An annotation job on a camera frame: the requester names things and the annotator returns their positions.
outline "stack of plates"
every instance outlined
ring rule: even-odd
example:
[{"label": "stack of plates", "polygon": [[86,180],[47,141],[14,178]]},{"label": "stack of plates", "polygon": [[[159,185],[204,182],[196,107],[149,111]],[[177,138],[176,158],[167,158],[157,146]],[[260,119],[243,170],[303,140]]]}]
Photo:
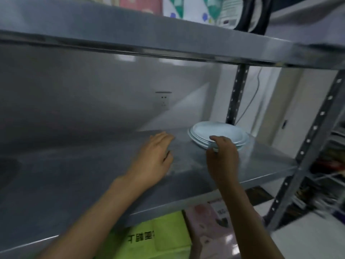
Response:
[{"label": "stack of plates", "polygon": [[218,146],[210,139],[211,135],[229,138],[238,150],[249,141],[249,136],[244,130],[222,122],[198,122],[188,129],[188,135],[200,147],[204,149],[213,148],[216,152],[218,151]]}]

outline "left hand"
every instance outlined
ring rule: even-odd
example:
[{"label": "left hand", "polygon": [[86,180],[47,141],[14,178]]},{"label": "left hand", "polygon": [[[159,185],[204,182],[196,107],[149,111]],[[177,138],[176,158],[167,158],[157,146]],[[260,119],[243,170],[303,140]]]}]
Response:
[{"label": "left hand", "polygon": [[167,149],[174,136],[161,132],[150,136],[150,140],[143,145],[138,156],[132,162],[126,177],[134,180],[143,190],[154,186],[168,172],[173,162],[171,152]]}]

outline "electrical socket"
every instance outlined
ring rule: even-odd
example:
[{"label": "electrical socket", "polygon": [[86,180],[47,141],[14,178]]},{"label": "electrical socket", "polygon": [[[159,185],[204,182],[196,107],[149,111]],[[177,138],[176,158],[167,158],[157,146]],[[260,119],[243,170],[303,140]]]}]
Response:
[{"label": "electrical socket", "polygon": [[160,110],[168,110],[170,106],[171,92],[161,91],[156,92],[156,105]]}]

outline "cable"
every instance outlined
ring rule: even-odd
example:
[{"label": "cable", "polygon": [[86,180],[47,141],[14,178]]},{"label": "cable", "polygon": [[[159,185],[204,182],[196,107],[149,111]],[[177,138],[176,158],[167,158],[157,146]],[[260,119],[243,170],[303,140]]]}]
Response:
[{"label": "cable", "polygon": [[244,116],[244,114],[245,114],[246,111],[248,110],[250,104],[253,102],[253,100],[254,100],[254,98],[255,98],[255,96],[256,96],[258,90],[259,90],[259,86],[260,86],[260,79],[259,79],[259,76],[260,76],[261,70],[262,70],[262,67],[261,67],[261,69],[259,70],[258,75],[256,76],[256,78],[257,78],[257,80],[258,80],[258,86],[256,87],[256,91],[255,91],[255,93],[254,93],[254,95],[253,95],[253,98],[250,100],[250,102],[249,102],[247,108],[244,110],[243,114],[242,114],[241,117],[237,120],[237,122],[235,123],[235,125],[237,125],[238,122],[241,120],[241,118]]}]

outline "pink box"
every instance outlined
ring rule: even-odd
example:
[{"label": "pink box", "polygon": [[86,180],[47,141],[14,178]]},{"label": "pink box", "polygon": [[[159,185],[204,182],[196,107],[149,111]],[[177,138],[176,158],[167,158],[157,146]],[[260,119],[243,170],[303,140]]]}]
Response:
[{"label": "pink box", "polygon": [[162,15],[162,0],[117,0],[120,7]]},{"label": "pink box", "polygon": [[239,257],[235,232],[222,199],[185,209],[192,238],[190,259]]}]

